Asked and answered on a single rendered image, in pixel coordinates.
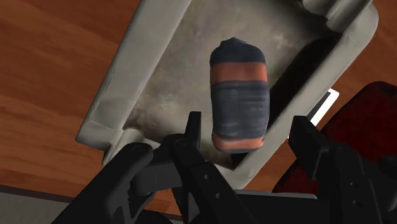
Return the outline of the grey rectangular tray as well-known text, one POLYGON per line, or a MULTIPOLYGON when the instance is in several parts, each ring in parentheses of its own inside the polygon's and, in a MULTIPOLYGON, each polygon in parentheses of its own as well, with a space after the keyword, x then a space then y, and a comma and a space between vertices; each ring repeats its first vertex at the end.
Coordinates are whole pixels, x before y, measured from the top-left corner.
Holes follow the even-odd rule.
POLYGON ((373 0, 141 0, 76 136, 109 162, 131 142, 156 146, 202 113, 201 152, 244 188, 372 39, 373 0), (264 145, 228 155, 212 144, 209 59, 238 38, 265 55, 270 119, 264 145))

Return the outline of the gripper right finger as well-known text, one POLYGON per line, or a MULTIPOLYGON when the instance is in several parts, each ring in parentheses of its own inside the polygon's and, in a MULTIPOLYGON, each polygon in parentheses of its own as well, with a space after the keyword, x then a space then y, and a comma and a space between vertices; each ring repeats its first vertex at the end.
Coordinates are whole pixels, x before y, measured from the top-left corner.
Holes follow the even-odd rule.
POLYGON ((363 159, 294 116, 288 143, 319 196, 330 202, 331 224, 397 224, 397 155, 363 159))

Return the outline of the dark red round object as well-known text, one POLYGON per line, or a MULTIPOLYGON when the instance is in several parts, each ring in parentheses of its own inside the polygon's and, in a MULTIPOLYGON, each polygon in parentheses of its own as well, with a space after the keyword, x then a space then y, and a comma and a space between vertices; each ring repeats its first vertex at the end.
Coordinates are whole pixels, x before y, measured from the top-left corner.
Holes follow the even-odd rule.
MULTIPOLYGON (((383 81, 368 84, 318 131, 367 161, 397 155, 397 87, 383 81)), ((318 188, 318 181, 309 179, 296 159, 273 191, 316 193, 318 188)))

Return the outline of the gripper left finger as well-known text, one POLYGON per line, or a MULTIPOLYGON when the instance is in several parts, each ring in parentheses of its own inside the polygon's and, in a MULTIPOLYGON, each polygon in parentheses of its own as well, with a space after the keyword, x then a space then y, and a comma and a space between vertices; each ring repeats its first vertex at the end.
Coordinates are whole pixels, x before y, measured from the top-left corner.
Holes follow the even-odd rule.
MULTIPOLYGON (((192 194, 205 224, 257 224, 214 164, 204 160, 192 142, 178 134, 171 141, 171 160, 184 190, 192 194)), ((99 172, 52 224, 172 224, 146 211, 153 198, 129 190, 133 177, 154 156, 146 143, 129 143, 99 172)))

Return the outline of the white tablet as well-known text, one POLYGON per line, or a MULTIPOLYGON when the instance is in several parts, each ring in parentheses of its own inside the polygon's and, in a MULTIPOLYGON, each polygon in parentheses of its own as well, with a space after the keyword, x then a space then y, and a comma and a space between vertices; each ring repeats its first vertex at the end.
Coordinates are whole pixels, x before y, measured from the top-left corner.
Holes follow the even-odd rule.
POLYGON ((314 126, 316 126, 322 120, 324 115, 335 103, 338 97, 339 93, 336 90, 330 88, 320 99, 320 101, 312 108, 312 110, 308 113, 307 118, 314 126))

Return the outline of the navy and orange can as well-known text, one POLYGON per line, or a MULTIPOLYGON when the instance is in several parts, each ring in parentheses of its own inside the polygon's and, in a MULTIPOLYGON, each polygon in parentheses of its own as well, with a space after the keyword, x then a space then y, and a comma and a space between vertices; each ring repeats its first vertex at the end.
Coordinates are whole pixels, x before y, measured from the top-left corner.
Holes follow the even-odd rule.
POLYGON ((212 142, 227 153, 262 147, 270 116, 270 87, 263 52, 232 37, 210 56, 212 142))

